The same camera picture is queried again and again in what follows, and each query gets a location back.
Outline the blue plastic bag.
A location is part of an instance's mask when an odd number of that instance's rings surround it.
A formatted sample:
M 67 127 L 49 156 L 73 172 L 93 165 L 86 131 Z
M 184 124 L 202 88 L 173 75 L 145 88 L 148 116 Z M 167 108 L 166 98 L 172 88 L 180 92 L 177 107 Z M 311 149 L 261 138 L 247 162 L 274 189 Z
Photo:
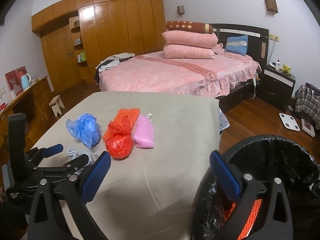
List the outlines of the blue plastic bag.
M 67 119 L 66 128 L 72 137 L 81 141 L 88 149 L 91 149 L 100 141 L 100 127 L 96 117 L 92 114 L 82 114 L 74 121 Z

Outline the pink face mask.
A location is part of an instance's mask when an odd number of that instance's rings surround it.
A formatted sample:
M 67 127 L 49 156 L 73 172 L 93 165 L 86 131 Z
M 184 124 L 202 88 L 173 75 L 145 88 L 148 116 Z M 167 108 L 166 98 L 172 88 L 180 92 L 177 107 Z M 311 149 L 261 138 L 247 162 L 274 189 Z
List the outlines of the pink face mask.
M 138 148 L 154 148 L 152 114 L 139 115 L 133 130 L 133 140 Z

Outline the red plastic bag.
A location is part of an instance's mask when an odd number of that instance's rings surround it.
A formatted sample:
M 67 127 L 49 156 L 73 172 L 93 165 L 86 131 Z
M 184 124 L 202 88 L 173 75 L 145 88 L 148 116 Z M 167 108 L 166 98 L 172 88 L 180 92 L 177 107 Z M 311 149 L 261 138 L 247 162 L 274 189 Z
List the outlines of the red plastic bag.
M 133 140 L 131 131 L 122 132 L 110 138 L 106 143 L 107 152 L 110 156 L 117 160 L 127 158 L 133 149 Z

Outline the black lined trash bin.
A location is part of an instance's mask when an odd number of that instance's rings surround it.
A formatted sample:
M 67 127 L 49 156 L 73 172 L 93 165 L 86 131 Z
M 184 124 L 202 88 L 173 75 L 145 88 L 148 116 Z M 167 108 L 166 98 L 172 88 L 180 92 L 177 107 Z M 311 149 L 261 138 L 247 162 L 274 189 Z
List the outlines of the black lined trash bin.
M 192 239 L 319 239 L 319 163 L 304 147 L 257 135 L 209 162 Z

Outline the small white wooden stool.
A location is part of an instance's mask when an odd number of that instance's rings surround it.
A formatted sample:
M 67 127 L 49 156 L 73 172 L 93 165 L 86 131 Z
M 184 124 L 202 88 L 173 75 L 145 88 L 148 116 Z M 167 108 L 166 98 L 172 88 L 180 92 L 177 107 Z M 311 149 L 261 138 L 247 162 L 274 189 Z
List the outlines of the small white wooden stool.
M 58 115 L 62 115 L 61 109 L 65 109 L 65 106 L 60 98 L 60 95 L 53 97 L 53 99 L 49 103 L 49 106 L 52 108 L 55 117 L 57 117 Z

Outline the red picture box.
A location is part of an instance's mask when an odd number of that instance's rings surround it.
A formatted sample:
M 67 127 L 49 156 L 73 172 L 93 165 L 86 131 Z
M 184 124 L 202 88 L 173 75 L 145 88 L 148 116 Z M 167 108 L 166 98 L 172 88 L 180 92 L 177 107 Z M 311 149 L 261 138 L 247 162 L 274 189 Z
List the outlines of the red picture box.
M 20 67 L 16 70 L 12 70 L 5 74 L 5 79 L 7 81 L 10 92 L 14 92 L 15 96 L 22 93 L 23 88 L 21 85 L 21 76 L 27 73 L 26 67 Z

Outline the wooden wardrobe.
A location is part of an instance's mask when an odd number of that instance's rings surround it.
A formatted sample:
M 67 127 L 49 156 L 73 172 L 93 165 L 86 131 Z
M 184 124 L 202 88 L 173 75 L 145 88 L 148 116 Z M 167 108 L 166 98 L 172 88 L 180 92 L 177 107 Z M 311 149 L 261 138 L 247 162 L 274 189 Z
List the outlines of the wooden wardrobe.
M 34 14 L 49 78 L 59 93 L 92 83 L 113 54 L 163 49 L 163 0 L 62 0 Z

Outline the plaid cloth covered chair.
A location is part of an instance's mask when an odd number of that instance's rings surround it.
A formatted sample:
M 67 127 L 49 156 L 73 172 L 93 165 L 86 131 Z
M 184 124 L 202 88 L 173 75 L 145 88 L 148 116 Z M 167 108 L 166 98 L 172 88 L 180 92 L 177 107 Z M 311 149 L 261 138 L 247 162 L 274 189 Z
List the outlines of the plaid cloth covered chair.
M 295 111 L 310 116 L 316 124 L 316 129 L 319 130 L 319 89 L 306 82 L 299 87 L 295 95 Z

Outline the black bedside table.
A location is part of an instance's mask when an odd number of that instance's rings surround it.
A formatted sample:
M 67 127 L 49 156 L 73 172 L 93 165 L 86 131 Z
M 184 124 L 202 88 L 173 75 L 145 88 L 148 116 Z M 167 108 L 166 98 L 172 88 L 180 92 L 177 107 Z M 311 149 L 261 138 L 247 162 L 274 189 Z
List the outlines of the black bedside table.
M 257 96 L 281 111 L 286 111 L 295 88 L 296 78 L 266 66 L 261 74 Z

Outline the lower pink pillow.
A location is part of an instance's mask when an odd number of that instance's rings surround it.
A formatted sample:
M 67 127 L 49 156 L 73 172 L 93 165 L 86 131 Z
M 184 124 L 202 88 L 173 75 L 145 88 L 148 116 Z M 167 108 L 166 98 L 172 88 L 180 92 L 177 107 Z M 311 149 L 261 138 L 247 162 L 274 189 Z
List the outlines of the lower pink pillow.
M 179 44 L 165 45 L 163 54 L 166 59 L 214 59 L 212 49 Z

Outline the brown dotted bolster pillow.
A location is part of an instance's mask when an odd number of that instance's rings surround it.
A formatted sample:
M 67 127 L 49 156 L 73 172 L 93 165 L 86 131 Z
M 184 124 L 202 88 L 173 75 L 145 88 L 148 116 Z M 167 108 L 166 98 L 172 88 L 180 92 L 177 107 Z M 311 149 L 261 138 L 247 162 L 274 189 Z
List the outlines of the brown dotted bolster pillow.
M 191 21 L 168 21 L 167 30 L 181 30 L 200 34 L 212 34 L 213 28 L 208 23 L 191 22 Z

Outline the black bed headboard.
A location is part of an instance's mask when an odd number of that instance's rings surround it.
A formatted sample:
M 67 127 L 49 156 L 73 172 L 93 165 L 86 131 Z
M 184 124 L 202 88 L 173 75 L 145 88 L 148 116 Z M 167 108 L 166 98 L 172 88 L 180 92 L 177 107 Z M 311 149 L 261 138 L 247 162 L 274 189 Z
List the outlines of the black bed headboard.
M 213 32 L 216 34 L 219 42 L 223 44 L 223 47 L 226 46 L 227 38 L 247 35 L 247 55 L 251 56 L 254 61 L 258 62 L 262 69 L 266 67 L 269 41 L 268 29 L 227 23 L 211 23 L 210 25 L 212 26 Z

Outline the wall socket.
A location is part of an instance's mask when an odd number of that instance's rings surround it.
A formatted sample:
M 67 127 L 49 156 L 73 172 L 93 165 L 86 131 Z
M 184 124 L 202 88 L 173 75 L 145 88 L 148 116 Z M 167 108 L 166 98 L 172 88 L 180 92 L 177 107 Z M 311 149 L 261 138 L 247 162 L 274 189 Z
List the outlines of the wall socket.
M 269 34 L 269 39 L 272 41 L 279 42 L 279 36 L 275 34 Z

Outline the wall lamp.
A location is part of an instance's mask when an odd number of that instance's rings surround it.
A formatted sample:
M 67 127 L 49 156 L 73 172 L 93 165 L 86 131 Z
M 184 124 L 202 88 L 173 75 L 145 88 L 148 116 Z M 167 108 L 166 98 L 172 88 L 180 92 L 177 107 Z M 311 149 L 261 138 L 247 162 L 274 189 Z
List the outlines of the wall lamp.
M 185 14 L 185 9 L 184 9 L 184 6 L 183 5 L 179 5 L 177 6 L 177 13 L 182 16 Z
M 278 7 L 277 7 L 276 0 L 264 0 L 264 1 L 265 1 L 267 12 L 271 12 L 274 14 L 278 13 Z

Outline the right wall lamp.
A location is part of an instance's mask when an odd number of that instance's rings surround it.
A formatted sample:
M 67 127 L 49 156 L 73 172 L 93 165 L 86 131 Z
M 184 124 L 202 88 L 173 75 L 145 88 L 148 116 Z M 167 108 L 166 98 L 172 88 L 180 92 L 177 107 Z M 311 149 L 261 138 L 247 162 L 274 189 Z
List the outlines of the right wall lamp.
M 264 1 L 265 1 L 267 12 L 271 12 L 274 14 L 278 13 L 278 7 L 277 7 L 276 0 L 264 0 Z

